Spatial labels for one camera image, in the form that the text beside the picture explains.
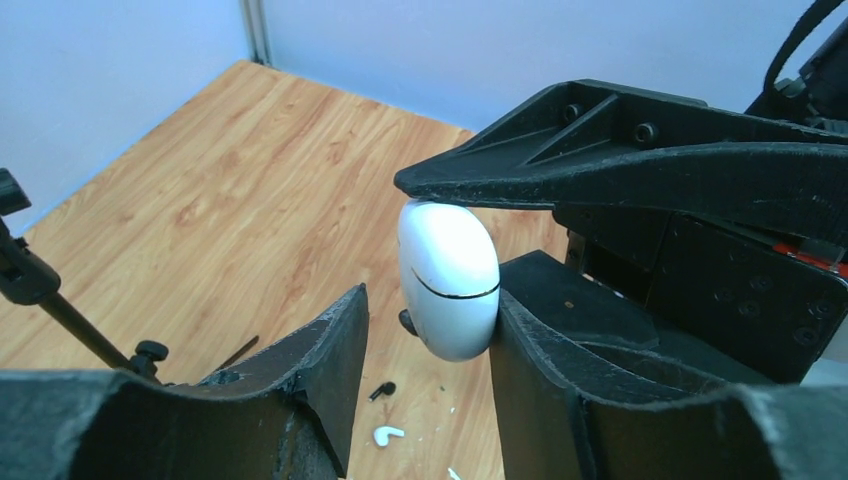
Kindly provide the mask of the white earbud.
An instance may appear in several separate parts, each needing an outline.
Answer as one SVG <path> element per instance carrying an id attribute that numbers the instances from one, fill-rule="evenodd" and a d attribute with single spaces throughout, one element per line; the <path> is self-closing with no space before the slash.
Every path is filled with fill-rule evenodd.
<path id="1" fill-rule="evenodd" d="M 390 441 L 395 438 L 404 438 L 406 432 L 403 429 L 390 426 L 390 425 L 382 425 L 378 426 L 373 430 L 373 441 L 374 444 L 379 448 L 385 448 L 390 444 Z"/>

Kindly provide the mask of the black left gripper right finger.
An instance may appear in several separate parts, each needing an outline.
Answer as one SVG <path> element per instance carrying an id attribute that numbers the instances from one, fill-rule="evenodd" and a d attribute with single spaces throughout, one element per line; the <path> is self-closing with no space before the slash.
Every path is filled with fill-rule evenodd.
<path id="1" fill-rule="evenodd" d="M 501 267 L 509 479 L 843 479 L 847 389 L 762 383 L 542 251 Z"/>

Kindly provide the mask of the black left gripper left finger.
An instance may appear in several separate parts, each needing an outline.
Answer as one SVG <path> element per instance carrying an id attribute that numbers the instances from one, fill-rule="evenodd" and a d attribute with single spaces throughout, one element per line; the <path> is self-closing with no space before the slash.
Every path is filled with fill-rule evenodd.
<path id="1" fill-rule="evenodd" d="M 5 370 L 5 479 L 340 479 L 366 353 L 368 292 L 195 385 L 120 370 Z"/>

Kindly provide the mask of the white earbud charging case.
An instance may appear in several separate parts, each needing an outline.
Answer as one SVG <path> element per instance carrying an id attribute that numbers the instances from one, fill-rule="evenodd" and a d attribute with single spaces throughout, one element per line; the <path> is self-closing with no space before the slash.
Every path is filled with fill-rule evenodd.
<path id="1" fill-rule="evenodd" d="M 481 355 L 494 333 L 500 265 L 493 240 L 469 209 L 410 200 L 397 225 L 406 307 L 418 338 L 448 362 Z"/>

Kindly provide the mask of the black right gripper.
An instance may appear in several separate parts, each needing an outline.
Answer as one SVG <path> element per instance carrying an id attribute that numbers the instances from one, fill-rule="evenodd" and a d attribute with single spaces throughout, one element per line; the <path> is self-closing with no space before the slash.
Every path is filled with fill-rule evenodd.
<path id="1" fill-rule="evenodd" d="M 840 133 L 578 80 L 394 183 L 441 203 L 557 208 L 572 266 L 777 383 L 801 381 L 847 315 L 844 277 L 774 241 L 665 212 L 845 245 Z"/>

